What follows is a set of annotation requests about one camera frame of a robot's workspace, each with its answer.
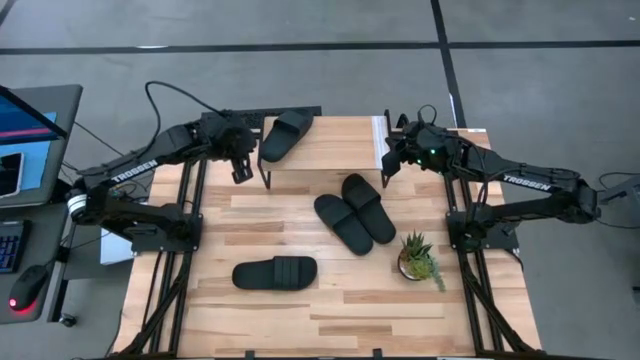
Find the black slide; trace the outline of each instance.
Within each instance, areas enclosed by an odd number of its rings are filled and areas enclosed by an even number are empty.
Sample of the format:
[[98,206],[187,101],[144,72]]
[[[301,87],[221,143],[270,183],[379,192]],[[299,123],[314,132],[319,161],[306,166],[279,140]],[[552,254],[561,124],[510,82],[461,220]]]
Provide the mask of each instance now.
[[313,203],[316,214],[356,255],[373,248],[373,240],[352,208],[335,195],[320,195]]
[[313,114],[305,110],[287,111],[274,122],[262,143],[261,156],[268,162],[280,161],[313,124]]
[[274,256],[271,260],[236,265],[231,279],[244,290],[302,290],[318,274],[318,264],[308,256]]
[[396,227],[380,204],[380,194],[362,176],[349,175],[342,183],[342,198],[355,209],[358,219],[373,240],[387,244],[396,236]]

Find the wooden tabletop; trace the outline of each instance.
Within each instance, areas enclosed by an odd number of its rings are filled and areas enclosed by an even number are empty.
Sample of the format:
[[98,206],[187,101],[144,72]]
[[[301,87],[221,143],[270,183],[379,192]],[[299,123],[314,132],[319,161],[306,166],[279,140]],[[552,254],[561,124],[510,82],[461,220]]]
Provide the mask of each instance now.
[[[265,118],[265,138],[276,119]],[[307,134],[284,158],[276,163],[263,161],[262,168],[265,171],[377,169],[374,120],[372,116],[316,116]]]
[[[486,132],[461,134],[488,147]],[[151,204],[175,201],[180,172],[180,166],[157,171]],[[255,350],[256,356],[371,356],[374,348],[382,348],[385,356],[474,355],[457,255],[444,221],[448,206],[441,176],[403,165],[383,190],[379,171],[360,171],[382,195],[398,235],[358,257],[313,210],[317,196],[339,194],[350,172],[291,171],[270,191],[258,176],[234,185],[230,173],[228,163],[209,164],[201,209],[205,228],[193,258],[179,356],[243,356],[245,350]],[[478,190],[472,186],[474,198]],[[489,203],[502,203],[500,185],[491,184],[489,190]],[[434,244],[445,293],[432,281],[411,282],[398,273],[400,238],[414,229]],[[275,255],[312,256],[318,277],[299,292],[233,286],[235,265]],[[539,347],[520,265],[503,250],[486,250],[485,255],[496,305],[526,342]],[[145,254],[134,261],[116,351],[140,330],[155,259],[156,254]],[[490,348],[486,313],[478,306],[485,347]],[[168,344],[170,311],[161,350]]]

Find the logo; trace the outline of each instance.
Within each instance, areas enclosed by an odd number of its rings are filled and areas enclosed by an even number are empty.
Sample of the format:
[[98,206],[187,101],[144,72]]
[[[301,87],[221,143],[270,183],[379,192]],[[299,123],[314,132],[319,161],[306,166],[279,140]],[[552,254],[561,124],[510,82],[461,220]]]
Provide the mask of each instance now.
[[551,189],[551,185],[547,185],[547,184],[543,184],[543,183],[539,183],[537,181],[531,181],[531,180],[527,180],[527,179],[520,179],[520,178],[517,178],[515,176],[510,176],[510,175],[505,175],[504,176],[504,181],[510,182],[510,183],[516,184],[516,185],[527,186],[527,187],[530,187],[530,188],[533,188],[533,189],[543,190],[543,191],[548,191],[549,189]]
[[121,183],[129,178],[132,178],[138,174],[145,172],[146,170],[153,169],[156,166],[158,166],[158,162],[156,162],[155,160],[147,161],[142,165],[138,165],[131,170],[127,170],[120,175],[116,175],[112,177],[111,180],[117,183]]

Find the computer mouse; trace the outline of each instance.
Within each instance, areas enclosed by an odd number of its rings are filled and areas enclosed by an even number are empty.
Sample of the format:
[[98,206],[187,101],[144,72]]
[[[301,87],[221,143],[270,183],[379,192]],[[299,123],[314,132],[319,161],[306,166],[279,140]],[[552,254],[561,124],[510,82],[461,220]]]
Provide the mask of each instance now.
[[11,287],[9,307],[20,311],[31,306],[38,298],[48,275],[47,268],[42,265],[33,265],[25,270]]

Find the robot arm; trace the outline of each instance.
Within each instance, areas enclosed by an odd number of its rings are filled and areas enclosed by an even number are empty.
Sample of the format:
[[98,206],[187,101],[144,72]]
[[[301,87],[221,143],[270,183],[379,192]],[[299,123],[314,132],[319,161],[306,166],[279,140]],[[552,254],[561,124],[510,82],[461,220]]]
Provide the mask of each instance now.
[[406,162],[453,179],[502,181],[551,194],[541,200],[495,207],[481,204],[467,224],[472,236],[483,236],[497,223],[553,217],[584,224],[599,216],[597,192],[574,171],[506,160],[492,150],[424,121],[408,123],[401,135],[392,135],[386,141],[391,149],[382,159],[383,173],[387,176],[397,173],[400,163]]
[[199,160],[231,161],[233,180],[241,183],[253,177],[249,153],[255,146],[251,130],[232,112],[205,114],[200,120],[159,133],[150,146],[80,171],[82,177],[67,194],[69,213],[77,224],[100,225],[131,240],[134,251],[136,241],[145,243],[143,248],[185,250],[193,243],[189,240],[195,229],[193,217],[184,214],[180,206],[136,204],[114,197],[110,189],[164,164]]

